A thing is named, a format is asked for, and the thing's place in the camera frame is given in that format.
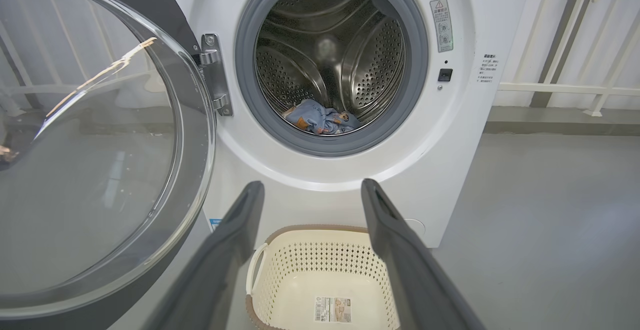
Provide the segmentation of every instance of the clothes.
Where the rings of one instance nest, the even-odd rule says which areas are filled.
[[[302,100],[299,105],[285,111],[282,116],[295,127],[313,134],[344,134],[361,126],[354,114],[346,111],[339,113],[312,99]]]

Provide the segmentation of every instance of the warning sticker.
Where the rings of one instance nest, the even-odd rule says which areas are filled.
[[[438,52],[453,50],[453,32],[451,30],[451,16],[447,0],[433,0],[430,2],[433,21],[436,23],[438,36]]]
[[[494,54],[484,54],[484,57],[480,59],[480,67],[478,68],[478,75],[475,79],[476,83],[491,84],[494,80],[498,81],[496,72],[498,71],[498,65],[500,61]]]
[[[313,320],[318,323],[350,323],[352,300],[345,297],[315,297]]]
[[[221,221],[222,221],[221,218],[210,218],[210,219],[208,219],[208,222],[211,224],[211,232],[214,232],[214,230],[218,227],[218,225],[220,225]]]

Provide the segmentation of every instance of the blue sticker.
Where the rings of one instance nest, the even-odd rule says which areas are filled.
[[[218,225],[220,225],[220,222],[222,221],[221,218],[210,218],[208,219],[208,221],[211,223],[211,232],[213,232]]]

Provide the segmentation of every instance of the washing machine door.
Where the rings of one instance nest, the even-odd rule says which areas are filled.
[[[108,328],[201,210],[215,117],[194,58],[215,51],[175,0],[144,2],[156,18],[126,0],[0,0],[3,330]]]

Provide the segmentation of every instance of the barcode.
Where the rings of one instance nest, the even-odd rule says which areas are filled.
[[[322,313],[322,303],[315,303],[315,321],[320,321],[320,314]]]

